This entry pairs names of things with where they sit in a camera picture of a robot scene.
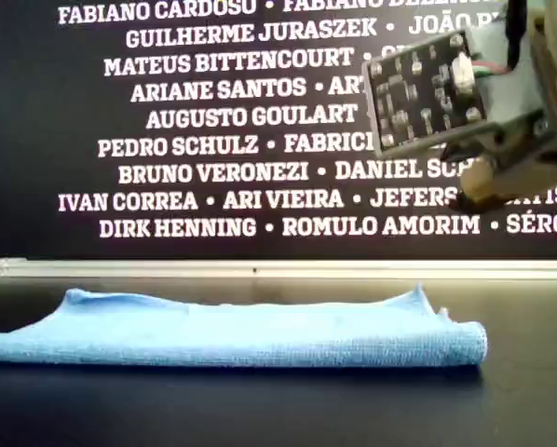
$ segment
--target screw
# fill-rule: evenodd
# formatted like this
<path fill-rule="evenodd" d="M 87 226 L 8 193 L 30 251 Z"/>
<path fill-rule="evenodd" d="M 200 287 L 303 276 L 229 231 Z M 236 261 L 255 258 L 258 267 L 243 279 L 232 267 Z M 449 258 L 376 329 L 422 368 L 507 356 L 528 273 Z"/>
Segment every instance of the screw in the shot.
<path fill-rule="evenodd" d="M 536 137 L 541 137 L 548 130 L 548 121 L 544 118 L 538 119 L 533 126 L 533 133 Z"/>

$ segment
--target wire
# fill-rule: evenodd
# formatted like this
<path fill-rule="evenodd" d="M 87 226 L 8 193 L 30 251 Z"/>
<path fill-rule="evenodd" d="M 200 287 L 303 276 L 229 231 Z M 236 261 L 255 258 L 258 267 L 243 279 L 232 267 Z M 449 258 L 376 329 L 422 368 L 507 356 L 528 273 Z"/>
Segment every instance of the wire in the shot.
<path fill-rule="evenodd" d="M 490 61 L 473 61 L 471 64 L 477 77 L 505 75 L 509 72 L 508 67 Z"/>

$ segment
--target blue microfiber cloth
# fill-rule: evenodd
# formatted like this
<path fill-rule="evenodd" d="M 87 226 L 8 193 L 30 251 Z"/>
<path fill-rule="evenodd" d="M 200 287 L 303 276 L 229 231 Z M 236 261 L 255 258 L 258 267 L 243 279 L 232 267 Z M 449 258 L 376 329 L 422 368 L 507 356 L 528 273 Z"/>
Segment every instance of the blue microfiber cloth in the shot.
<path fill-rule="evenodd" d="M 41 321 L 0 333 L 0 361 L 185 367 L 477 365 L 480 323 L 434 313 L 419 286 L 370 304 L 195 305 L 69 290 Z"/>

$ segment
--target robotic arm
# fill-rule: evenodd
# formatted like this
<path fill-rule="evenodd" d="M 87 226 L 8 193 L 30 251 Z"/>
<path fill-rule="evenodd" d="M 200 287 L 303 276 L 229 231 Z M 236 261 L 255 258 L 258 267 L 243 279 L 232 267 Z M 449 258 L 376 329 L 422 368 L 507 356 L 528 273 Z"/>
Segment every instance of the robotic arm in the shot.
<path fill-rule="evenodd" d="M 484 213 L 557 185 L 557 0 L 509 0 L 497 21 L 362 70 L 378 158 L 471 160 L 453 209 Z"/>

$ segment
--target white trim strip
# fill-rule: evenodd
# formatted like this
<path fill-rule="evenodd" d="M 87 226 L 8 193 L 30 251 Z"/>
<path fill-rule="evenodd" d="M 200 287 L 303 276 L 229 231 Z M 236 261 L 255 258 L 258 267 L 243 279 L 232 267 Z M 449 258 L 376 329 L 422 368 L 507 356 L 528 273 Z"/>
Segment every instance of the white trim strip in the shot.
<path fill-rule="evenodd" d="M 557 261 L 26 261 L 0 278 L 557 279 Z"/>

